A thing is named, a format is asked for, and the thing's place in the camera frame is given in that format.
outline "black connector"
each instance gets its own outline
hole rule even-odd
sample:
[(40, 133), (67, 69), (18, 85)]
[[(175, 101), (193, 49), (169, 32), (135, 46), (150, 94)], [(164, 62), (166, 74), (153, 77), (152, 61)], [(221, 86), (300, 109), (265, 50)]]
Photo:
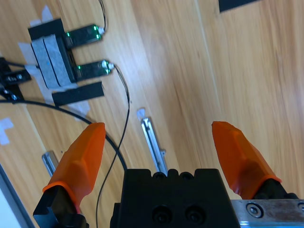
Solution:
[(104, 29), (102, 27), (92, 24), (67, 32), (64, 35), (64, 41), (67, 49), (71, 49), (84, 44), (99, 41), (101, 40), (103, 34)]

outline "black tape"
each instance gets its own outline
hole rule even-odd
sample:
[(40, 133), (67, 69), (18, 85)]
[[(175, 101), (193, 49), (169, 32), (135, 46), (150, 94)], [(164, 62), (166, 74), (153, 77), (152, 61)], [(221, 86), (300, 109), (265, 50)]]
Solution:
[(258, 1), (258, 0), (218, 0), (219, 11), (223, 12), (226, 10), (233, 9), (235, 7), (243, 6), (245, 4)]
[(104, 96), (101, 82), (84, 85), (76, 89), (70, 89), (65, 92), (52, 94), (55, 106), (67, 105), (79, 101), (85, 101), (92, 98)]
[(41, 37), (47, 37), (55, 34), (56, 36), (62, 36), (65, 34), (62, 20), (56, 19), (35, 27), (31, 27), (28, 30), (31, 40), (39, 39)]

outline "screw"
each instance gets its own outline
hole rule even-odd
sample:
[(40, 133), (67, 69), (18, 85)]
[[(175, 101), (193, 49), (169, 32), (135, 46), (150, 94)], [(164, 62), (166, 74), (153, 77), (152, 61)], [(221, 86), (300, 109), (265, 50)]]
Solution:
[(250, 211), (251, 211), (253, 214), (255, 214), (255, 215), (258, 213), (258, 211), (257, 211), (256, 208), (250, 208)]
[(263, 210), (257, 204), (249, 203), (247, 204), (246, 209), (248, 213), (255, 218), (261, 218), (263, 216)]
[(299, 209), (304, 212), (304, 203), (299, 203)]

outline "masking tape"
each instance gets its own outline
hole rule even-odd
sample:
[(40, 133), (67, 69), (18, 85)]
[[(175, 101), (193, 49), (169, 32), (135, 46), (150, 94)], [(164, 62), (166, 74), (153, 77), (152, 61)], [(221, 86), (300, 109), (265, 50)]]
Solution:
[(69, 107), (69, 109), (71, 111), (75, 112), (75, 110), (76, 110), (76, 113), (79, 114), (82, 117), (86, 117), (88, 112), (91, 110), (90, 104), (88, 103), (88, 101), (80, 101), (80, 102), (68, 104), (67, 106)]
[(0, 144), (7, 145), (10, 143), (9, 138), (5, 134), (5, 130), (9, 128), (13, 128), (14, 125), (9, 118), (4, 118), (0, 120)]

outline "metal bracket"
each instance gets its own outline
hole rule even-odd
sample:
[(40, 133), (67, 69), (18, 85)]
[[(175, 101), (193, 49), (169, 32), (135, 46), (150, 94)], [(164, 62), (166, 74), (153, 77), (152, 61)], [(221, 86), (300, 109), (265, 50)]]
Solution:
[(155, 133), (152, 127), (152, 123), (149, 117), (145, 117), (141, 119), (142, 129), (144, 136), (146, 137), (155, 167), (157, 172), (162, 172), (165, 175), (168, 174), (166, 162), (165, 162), (165, 154), (164, 150), (161, 150), (158, 146), (157, 139), (155, 137)]
[(53, 151), (48, 151), (42, 155), (42, 161), (46, 166), (49, 175), (52, 177), (58, 166), (58, 160)]

